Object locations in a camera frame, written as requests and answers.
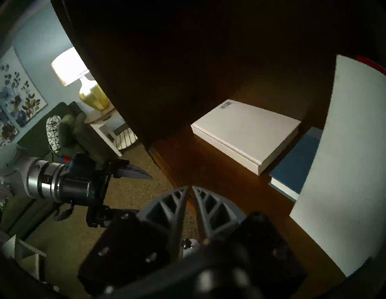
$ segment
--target floral painting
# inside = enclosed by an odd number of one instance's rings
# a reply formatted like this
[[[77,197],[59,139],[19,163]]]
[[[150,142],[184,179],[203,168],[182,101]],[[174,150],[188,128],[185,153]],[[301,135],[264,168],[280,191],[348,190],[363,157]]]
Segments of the floral painting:
[[[10,143],[16,136],[18,131],[11,123],[8,116],[0,108],[0,147]]]
[[[0,102],[24,127],[47,103],[27,76],[13,47],[0,59],[0,78],[1,75],[4,81],[0,81]]]

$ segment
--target blue wall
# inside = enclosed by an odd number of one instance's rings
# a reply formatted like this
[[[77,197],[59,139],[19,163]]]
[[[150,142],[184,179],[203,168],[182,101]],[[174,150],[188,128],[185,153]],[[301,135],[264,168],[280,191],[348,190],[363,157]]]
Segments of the blue wall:
[[[16,135],[14,142],[18,142],[30,128],[60,102],[69,104],[76,101],[86,114],[93,111],[79,99],[80,80],[63,86],[51,67],[51,62],[65,50],[71,48],[72,44],[50,3],[26,22],[14,37],[12,45],[26,73],[47,102],[47,106],[24,128],[17,126],[19,134]],[[115,118],[108,125],[114,130],[123,123],[120,118]]]

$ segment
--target wooden table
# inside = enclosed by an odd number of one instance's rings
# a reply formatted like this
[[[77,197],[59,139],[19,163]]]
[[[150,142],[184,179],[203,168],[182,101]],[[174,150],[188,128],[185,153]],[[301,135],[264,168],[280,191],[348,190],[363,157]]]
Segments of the wooden table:
[[[315,297],[345,279],[329,256],[289,217],[294,203],[268,185],[271,169],[304,132],[306,128],[300,127],[300,134],[260,176],[194,135],[190,127],[183,127],[149,148],[174,188],[203,187],[230,199],[246,214],[261,211],[268,215],[308,273],[293,298]],[[195,212],[191,200],[188,208]]]

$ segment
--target throw pillow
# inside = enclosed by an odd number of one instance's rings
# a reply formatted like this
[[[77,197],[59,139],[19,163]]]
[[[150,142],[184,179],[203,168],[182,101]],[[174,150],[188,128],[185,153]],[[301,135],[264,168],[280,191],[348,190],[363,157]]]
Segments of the throw pillow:
[[[63,117],[62,122],[59,124],[59,145],[60,148],[64,149],[71,146],[74,139],[74,124],[75,118],[67,114]]]
[[[52,151],[58,153],[60,151],[59,145],[59,124],[62,122],[60,116],[54,115],[47,118],[46,131],[48,143],[50,144]]]

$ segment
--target yellow lamp base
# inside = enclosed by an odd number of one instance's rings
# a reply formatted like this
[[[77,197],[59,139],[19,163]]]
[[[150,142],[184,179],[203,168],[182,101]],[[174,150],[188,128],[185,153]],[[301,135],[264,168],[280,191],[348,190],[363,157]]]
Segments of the yellow lamp base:
[[[110,106],[110,100],[94,80],[88,80],[86,77],[80,78],[82,87],[79,91],[79,98],[88,106],[95,110],[102,111]]]

